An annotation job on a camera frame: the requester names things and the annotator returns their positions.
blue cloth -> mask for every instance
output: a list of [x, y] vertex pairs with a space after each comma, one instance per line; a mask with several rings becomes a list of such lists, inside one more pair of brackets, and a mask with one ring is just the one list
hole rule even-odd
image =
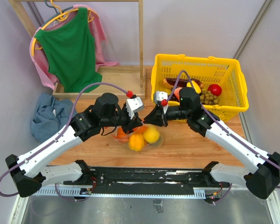
[[69, 120], [73, 103], [69, 99], [56, 100], [42, 93], [38, 99], [35, 115], [31, 121], [31, 133], [41, 143], [56, 134]]

green shirt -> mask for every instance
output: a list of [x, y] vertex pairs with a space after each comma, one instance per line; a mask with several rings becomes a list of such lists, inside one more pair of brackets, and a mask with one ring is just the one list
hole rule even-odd
[[47, 56], [48, 72], [59, 78], [64, 92], [80, 92], [85, 86], [102, 81], [102, 75], [95, 71], [95, 40], [88, 27], [87, 8], [79, 8], [73, 20], [58, 29], [40, 29], [35, 38]]

red apple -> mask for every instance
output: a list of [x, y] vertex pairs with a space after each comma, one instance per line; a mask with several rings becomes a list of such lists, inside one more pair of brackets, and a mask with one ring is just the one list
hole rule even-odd
[[220, 96], [222, 93], [222, 88], [217, 84], [210, 85], [207, 90], [210, 91], [212, 94], [214, 94], [217, 97]]

gray wall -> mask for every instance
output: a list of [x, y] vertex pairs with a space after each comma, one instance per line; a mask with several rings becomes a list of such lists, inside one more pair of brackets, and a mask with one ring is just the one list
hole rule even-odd
[[239, 60], [248, 85], [245, 118], [252, 141], [280, 153], [280, 0], [274, 1]]
[[[156, 54], [233, 57], [264, 0], [143, 0], [144, 63]], [[62, 9], [72, 2], [58, 2]], [[91, 2], [108, 40], [104, 55], [139, 63], [137, 2]], [[55, 11], [37, 2], [44, 20]]]
[[[30, 134], [36, 102], [45, 89], [29, 56], [31, 38], [7, 0], [0, 0], [0, 175], [5, 158], [38, 145]], [[10, 176], [1, 184], [4, 193], [16, 188]], [[7, 223], [15, 197], [0, 196], [0, 224]]]

clothing rack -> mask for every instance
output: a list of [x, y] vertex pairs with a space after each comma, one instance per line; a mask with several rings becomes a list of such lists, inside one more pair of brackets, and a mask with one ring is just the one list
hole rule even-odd
[[[14, 8], [22, 24], [27, 32], [32, 37], [36, 32], [36, 27], [33, 25], [28, 16], [22, 2], [44, 2], [44, 0], [9, 0], [9, 3]], [[54, 0], [54, 2], [138, 2], [139, 9], [139, 66], [114, 66], [114, 67], [99, 67], [98, 73], [102, 74], [102, 82], [116, 84], [125, 90], [131, 90], [134, 94], [141, 98], [145, 98], [145, 69], [143, 66], [143, 0]], [[125, 99], [126, 95], [121, 91], [112, 87], [102, 85], [89, 93], [83, 93], [81, 98], [96, 99], [105, 92], [112, 92], [119, 98]], [[56, 84], [53, 96], [56, 98], [74, 99], [78, 93], [65, 93], [61, 84]]]

